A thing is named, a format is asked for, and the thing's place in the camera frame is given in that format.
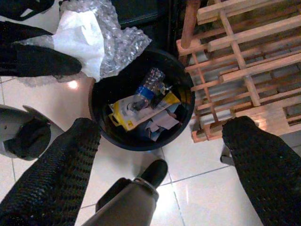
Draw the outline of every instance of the chair leg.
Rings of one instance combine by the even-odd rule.
[[[226,155],[221,156],[221,162],[225,163],[225,164],[228,164],[230,166],[235,166],[233,158],[229,157],[229,156],[226,156]]]

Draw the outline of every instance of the blue bottle label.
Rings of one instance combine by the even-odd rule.
[[[151,90],[149,90],[144,86],[139,86],[136,91],[136,94],[141,94],[142,96],[146,97],[148,100],[152,100],[153,97],[155,96],[154,92],[152,92]]]

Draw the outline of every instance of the plastic bottle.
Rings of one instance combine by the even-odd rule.
[[[137,89],[131,106],[132,111],[146,108],[154,98],[158,85],[165,78],[165,74],[158,68],[151,68]]]

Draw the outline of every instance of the trash bin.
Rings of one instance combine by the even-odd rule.
[[[109,118],[108,104],[133,95],[146,73],[157,67],[166,75],[164,81],[173,85],[172,92],[181,105],[175,114],[179,124],[161,133],[156,142],[139,140],[131,131],[122,126],[115,127]],[[95,83],[89,97],[90,113],[99,123],[101,134],[113,144],[131,151],[148,151],[163,147],[173,141],[187,126],[194,110],[195,96],[190,91],[192,80],[185,74],[183,65],[172,55],[158,49],[146,49],[136,60],[122,70],[118,76],[109,77]]]

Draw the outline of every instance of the white floor tile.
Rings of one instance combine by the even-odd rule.
[[[4,104],[4,101],[3,101],[3,89],[2,89],[2,84],[0,84],[0,105],[3,105]]]
[[[12,80],[12,79],[15,79],[15,78],[11,77],[11,76],[1,76],[1,81],[2,82],[8,81],[8,80]]]
[[[301,146],[293,147],[292,149],[301,157]]]
[[[14,169],[15,169],[15,178],[16,181],[20,179],[22,174],[29,168],[31,165],[33,165],[36,160],[32,161],[26,161],[23,159],[13,159],[14,162]]]
[[[13,164],[11,158],[0,154],[1,172],[0,172],[0,202],[15,184]]]
[[[132,152],[101,138],[82,207],[96,204],[119,178],[134,179],[158,158],[163,158],[161,150]],[[169,182],[166,177],[162,184]]]
[[[59,22],[59,5],[60,0],[55,0],[53,6],[45,13],[39,13],[24,21],[15,21],[6,17],[0,16],[0,21],[11,21],[13,23],[25,24],[29,26],[43,28],[49,32],[54,33]]]
[[[301,130],[288,133],[281,136],[281,138],[289,145],[290,147],[296,147],[301,145]]]
[[[94,214],[95,214],[95,205],[80,209],[74,226],[82,226]]]
[[[159,200],[150,226],[183,226],[171,184],[158,188]],[[95,214],[95,205],[80,209],[75,226],[81,226]]]
[[[18,80],[2,84],[4,101],[8,106],[23,109],[28,105],[43,113],[62,129],[68,129],[78,117],[90,118],[88,94],[91,79],[77,80],[78,87],[68,83],[54,83],[30,88]]]
[[[261,226],[234,167],[173,183],[186,226]]]
[[[222,139],[193,143],[191,129],[186,127],[178,138],[163,147],[172,181],[225,166],[220,162],[222,149]]]
[[[150,226],[183,226],[171,184],[158,188],[159,199]]]

